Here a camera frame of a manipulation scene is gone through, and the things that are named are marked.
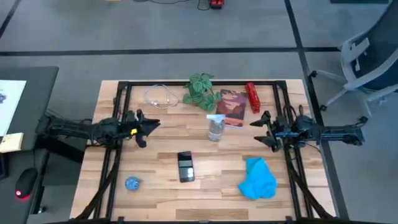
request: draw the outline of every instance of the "blue cloth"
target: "blue cloth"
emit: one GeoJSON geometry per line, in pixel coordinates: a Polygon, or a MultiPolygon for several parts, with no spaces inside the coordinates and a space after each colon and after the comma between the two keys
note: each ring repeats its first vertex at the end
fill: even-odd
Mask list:
{"type": "Polygon", "coordinates": [[[239,184],[242,194],[250,199],[272,198],[278,183],[264,158],[246,159],[246,180],[239,184]]]}

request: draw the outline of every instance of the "potted plant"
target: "potted plant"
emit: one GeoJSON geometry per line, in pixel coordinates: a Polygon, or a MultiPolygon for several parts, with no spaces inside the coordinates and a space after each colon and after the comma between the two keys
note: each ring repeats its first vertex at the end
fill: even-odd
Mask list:
{"type": "Polygon", "coordinates": [[[221,101],[221,93],[214,93],[210,79],[213,75],[207,73],[195,73],[189,78],[189,84],[184,88],[189,90],[185,94],[182,102],[199,106],[203,110],[211,111],[216,108],[216,104],[221,101]]]}

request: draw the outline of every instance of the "cable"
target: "cable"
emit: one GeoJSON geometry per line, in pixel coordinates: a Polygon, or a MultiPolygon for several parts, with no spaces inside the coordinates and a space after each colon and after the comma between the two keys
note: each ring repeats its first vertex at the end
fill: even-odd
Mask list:
{"type": "Polygon", "coordinates": [[[299,113],[299,115],[301,115],[301,116],[304,115],[304,107],[303,107],[303,105],[299,105],[299,106],[298,106],[298,113],[299,113]]]}
{"type": "Polygon", "coordinates": [[[158,2],[158,1],[154,1],[154,0],[134,0],[134,1],[136,1],[136,2],[149,1],[149,2],[156,3],[156,4],[176,4],[176,3],[179,3],[179,2],[187,2],[187,1],[191,1],[191,0],[178,0],[178,1],[174,1],[174,2],[158,2]]]}
{"type": "Polygon", "coordinates": [[[201,9],[201,8],[199,8],[199,6],[200,6],[200,2],[201,2],[201,0],[198,0],[198,5],[197,5],[197,9],[198,9],[198,10],[201,10],[201,11],[207,11],[207,10],[209,10],[209,9],[210,9],[210,2],[209,2],[209,6],[208,6],[207,8],[205,8],[205,9],[201,9]]]}
{"type": "Polygon", "coordinates": [[[158,109],[168,109],[168,108],[171,108],[178,104],[178,96],[170,88],[168,88],[165,85],[153,85],[153,86],[149,87],[148,89],[146,89],[145,93],[144,93],[144,100],[146,103],[151,104],[153,107],[158,108],[158,109]],[[164,88],[166,90],[167,104],[170,103],[169,93],[171,93],[177,101],[172,105],[161,107],[160,103],[158,103],[157,101],[148,100],[147,94],[148,94],[149,90],[151,90],[153,88],[164,88]]]}
{"type": "MultiPolygon", "coordinates": [[[[178,0],[178,1],[174,1],[174,2],[159,2],[159,1],[154,1],[154,0],[134,0],[134,1],[135,2],[147,2],[147,1],[149,1],[149,2],[156,3],[156,4],[176,4],[176,3],[179,3],[179,2],[187,2],[187,1],[191,1],[191,0],[178,0]]],[[[197,9],[198,10],[207,11],[207,10],[210,9],[210,3],[209,3],[209,6],[207,8],[204,8],[204,9],[199,7],[200,3],[201,3],[201,0],[198,0],[198,5],[197,5],[197,9]]]]}
{"type": "Polygon", "coordinates": [[[308,146],[311,146],[311,147],[313,147],[313,148],[315,148],[315,149],[317,149],[318,152],[319,152],[320,154],[322,154],[321,150],[320,150],[318,147],[313,146],[313,145],[311,145],[311,144],[309,144],[309,143],[305,143],[305,144],[308,145],[308,146]]]}
{"type": "MultiPolygon", "coordinates": [[[[296,113],[296,110],[294,109],[294,107],[293,106],[289,106],[289,109],[290,109],[290,111],[291,112],[293,112],[293,114],[294,114],[294,117],[296,118],[297,117],[297,113],[296,113]]],[[[286,107],[286,105],[284,106],[284,108],[283,108],[283,111],[284,111],[284,117],[285,118],[287,118],[287,107],[286,107]]]]}

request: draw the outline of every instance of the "floor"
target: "floor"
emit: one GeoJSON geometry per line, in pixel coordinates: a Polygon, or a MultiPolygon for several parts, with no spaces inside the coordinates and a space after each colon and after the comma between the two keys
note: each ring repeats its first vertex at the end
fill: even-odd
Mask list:
{"type": "MultiPolygon", "coordinates": [[[[299,57],[286,3],[292,5],[308,51],[313,47],[333,50],[326,47],[337,47],[371,26],[386,8],[385,4],[330,4],[329,0],[250,0],[250,4],[229,0],[221,11],[198,11],[196,0],[173,5],[132,0],[3,0],[0,21],[6,22],[0,29],[0,55],[8,56],[1,57],[0,66],[58,66],[49,107],[72,119],[92,117],[101,80],[187,78],[194,72],[217,78],[304,79],[303,56],[310,70],[341,73],[338,52],[306,52],[299,57]],[[7,16],[10,9],[12,17],[7,16]],[[225,53],[222,47],[262,50],[225,53]],[[210,54],[178,50],[199,48],[213,49],[210,54]],[[134,49],[174,49],[174,54],[134,49]]],[[[320,103],[339,90],[337,83],[322,77],[313,82],[320,103]]],[[[398,96],[392,95],[381,107],[373,106],[363,147],[331,144],[352,220],[396,222],[398,153],[393,128],[398,121],[393,118],[397,103],[398,96]]],[[[354,123],[362,114],[356,96],[349,94],[331,105],[323,120],[326,125],[354,123]]],[[[50,165],[53,171],[46,176],[44,199],[49,212],[30,217],[29,223],[68,218],[79,167],[56,156],[50,158],[50,165]],[[60,190],[65,192],[61,198],[54,193],[60,190]]]]}

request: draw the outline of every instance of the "small blue ball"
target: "small blue ball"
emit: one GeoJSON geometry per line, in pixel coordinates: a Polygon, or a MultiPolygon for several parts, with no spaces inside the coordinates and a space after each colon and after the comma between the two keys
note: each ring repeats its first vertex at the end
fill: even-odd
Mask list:
{"type": "Polygon", "coordinates": [[[128,190],[137,190],[139,188],[140,180],[137,177],[129,177],[126,179],[124,185],[128,190]]]}

